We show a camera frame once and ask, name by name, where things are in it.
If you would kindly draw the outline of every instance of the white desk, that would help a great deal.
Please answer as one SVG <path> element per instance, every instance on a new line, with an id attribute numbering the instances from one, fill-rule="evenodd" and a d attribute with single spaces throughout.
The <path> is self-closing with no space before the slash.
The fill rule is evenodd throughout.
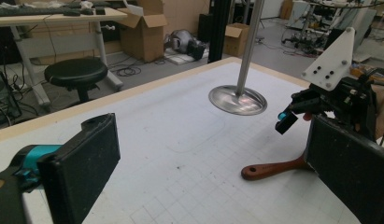
<path id="1" fill-rule="evenodd" d="M 66 17 L 63 15 L 42 15 L 42 16 L 22 16 L 22 17 L 0 17 L 0 26 L 9 26 L 14 35 L 14 40 L 19 49 L 22 61 L 28 71 L 30 81 L 27 84 L 33 87 L 37 101 L 42 106 L 49 106 L 50 100 L 43 87 L 37 79 L 36 72 L 30 59 L 49 56 L 54 54 L 64 54 L 87 49 L 99 48 L 100 58 L 104 64 L 107 64 L 104 39 L 102 37 L 100 21 L 118 21 L 126 18 L 126 14 L 113 8 L 105 8 L 106 15 L 92 15 L 80 17 Z M 83 35 L 52 36 L 51 38 L 21 38 L 17 26 L 31 24 L 54 24 L 64 22 L 94 22 L 95 32 Z M 111 72 L 107 73 L 107 78 L 114 84 L 118 90 L 122 82 Z"/>
<path id="2" fill-rule="evenodd" d="M 211 104 L 213 88 L 236 83 L 239 63 L 211 63 L 6 128 L 0 171 L 22 147 L 63 144 L 85 119 L 114 112 L 121 160 L 84 223 L 358 223 L 312 172 L 241 178 L 247 165 L 300 156 L 309 123 L 299 119 L 284 135 L 275 131 L 277 114 L 302 89 L 291 82 L 307 85 L 254 64 L 246 86 L 266 98 L 265 112 L 242 117 Z M 50 223 L 43 195 L 25 195 L 34 223 Z"/>

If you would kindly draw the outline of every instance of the metal stand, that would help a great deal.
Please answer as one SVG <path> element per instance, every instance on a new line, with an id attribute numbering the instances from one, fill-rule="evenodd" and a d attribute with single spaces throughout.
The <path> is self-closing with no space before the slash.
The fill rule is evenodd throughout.
<path id="1" fill-rule="evenodd" d="M 231 0 L 211 0 L 209 11 L 212 12 L 212 35 L 209 41 L 208 63 L 221 59 L 223 54 L 224 34 L 229 19 Z"/>
<path id="2" fill-rule="evenodd" d="M 261 19 L 264 0 L 256 1 L 253 7 L 247 45 L 241 63 L 237 86 L 220 86 L 213 89 L 208 97 L 213 105 L 237 115 L 257 115 L 267 108 L 267 102 L 258 92 L 245 88 L 250 57 L 253 52 L 256 30 Z"/>
<path id="3" fill-rule="evenodd" d="M 311 44 L 311 40 L 308 40 L 306 38 L 306 29 L 308 28 L 308 25 L 310 24 L 310 18 L 311 16 L 313 15 L 314 13 L 314 9 L 315 9 L 315 6 L 316 5 L 310 5 L 310 9 L 308 10 L 307 12 L 307 15 L 306 15 L 306 20 L 305 20 L 305 23 L 303 24 L 303 28 L 302 28 L 302 31 L 300 31 L 300 36 L 297 37 L 297 36 L 293 36 L 291 38 L 286 38 L 284 40 L 281 40 L 282 44 L 285 44 L 287 41 L 290 41 L 291 43 L 295 43 L 294 44 L 294 47 L 295 48 L 299 48 L 300 45 L 304 44 L 304 45 L 309 45 Z"/>

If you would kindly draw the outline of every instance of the wooden handle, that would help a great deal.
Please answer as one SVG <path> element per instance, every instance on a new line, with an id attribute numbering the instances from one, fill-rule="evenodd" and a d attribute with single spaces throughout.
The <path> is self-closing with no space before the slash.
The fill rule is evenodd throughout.
<path id="1" fill-rule="evenodd" d="M 302 154 L 299 158 L 293 161 L 246 166 L 242 169 L 241 175 L 246 180 L 258 180 L 293 169 L 312 170 L 303 157 L 304 155 Z"/>

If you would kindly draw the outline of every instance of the keyboard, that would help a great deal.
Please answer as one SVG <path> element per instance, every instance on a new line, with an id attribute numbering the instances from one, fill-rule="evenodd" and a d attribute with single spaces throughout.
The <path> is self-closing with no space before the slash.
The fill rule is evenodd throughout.
<path id="1" fill-rule="evenodd" d="M 110 7 L 109 2 L 92 2 L 92 7 Z M 70 7 L 70 8 L 81 8 L 80 2 L 72 2 L 64 5 L 64 7 Z"/>
<path id="2" fill-rule="evenodd" d="M 13 17 L 13 16 L 34 16 L 34 15 L 54 15 L 64 14 L 66 11 L 73 10 L 69 7 L 51 7 L 51 8 L 33 8 L 33 7 L 20 7 L 20 8 L 0 8 L 0 17 Z"/>
<path id="3" fill-rule="evenodd" d="M 108 2 L 92 2 L 93 7 L 109 7 Z M 81 8 L 80 2 L 66 4 L 63 7 L 35 8 L 35 7 L 19 7 L 19 8 L 0 8 L 0 17 L 13 16 L 34 16 L 34 15 L 54 15 L 64 14 L 67 11 Z"/>

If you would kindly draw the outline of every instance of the stool seat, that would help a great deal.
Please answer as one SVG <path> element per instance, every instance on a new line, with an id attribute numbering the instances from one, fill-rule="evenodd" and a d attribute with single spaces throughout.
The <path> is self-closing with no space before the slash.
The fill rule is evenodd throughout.
<path id="1" fill-rule="evenodd" d="M 107 76 L 107 66 L 95 58 L 70 59 L 49 65 L 45 79 L 52 85 L 77 89 L 81 103 L 89 101 L 87 91 Z"/>

